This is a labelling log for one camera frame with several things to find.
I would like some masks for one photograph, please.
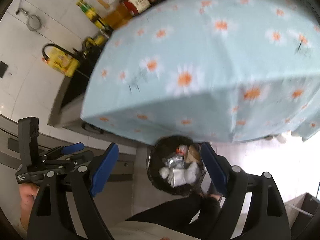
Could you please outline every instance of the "metal screw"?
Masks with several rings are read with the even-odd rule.
[[[87,170],[87,166],[84,166],[84,165],[82,165],[82,166],[80,166],[79,168],[78,168],[78,171],[79,172],[85,172]]]
[[[232,166],[232,170],[234,171],[234,172],[240,172],[241,171],[241,168],[239,167],[239,166],[237,166],[237,165],[235,165],[235,166]]]
[[[47,176],[48,176],[49,178],[51,178],[54,174],[55,174],[54,171],[49,171],[49,172],[47,173]]]
[[[267,179],[271,178],[271,174],[267,171],[263,173],[263,176],[265,176]]]

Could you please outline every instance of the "black basket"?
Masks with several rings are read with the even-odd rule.
[[[197,150],[199,150],[198,144],[194,144],[192,139],[184,136],[170,136],[162,138],[156,142],[156,145],[150,154],[150,163],[148,168],[148,178],[153,186],[171,195],[187,196],[194,190],[196,185],[202,182],[205,175],[202,163],[199,165],[201,176],[199,176],[194,185],[185,184],[178,187],[171,187],[170,184],[165,179],[162,179],[159,174],[159,170],[165,166],[162,162],[163,158],[166,158],[175,152],[179,145],[190,146],[192,144]]]

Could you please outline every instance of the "tablecloth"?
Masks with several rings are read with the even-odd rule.
[[[320,27],[295,0],[169,0],[115,31],[81,117],[153,144],[320,129]]]

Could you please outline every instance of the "black pants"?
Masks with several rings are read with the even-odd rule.
[[[200,210],[197,220],[191,219]],[[165,202],[129,218],[129,221],[148,222],[193,236],[207,239],[220,211],[214,198],[203,199],[198,194]]]

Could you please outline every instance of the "floral tablecloth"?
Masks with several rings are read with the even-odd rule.
[[[320,129],[320,27],[294,0],[169,0],[112,35],[82,119],[153,144]]]

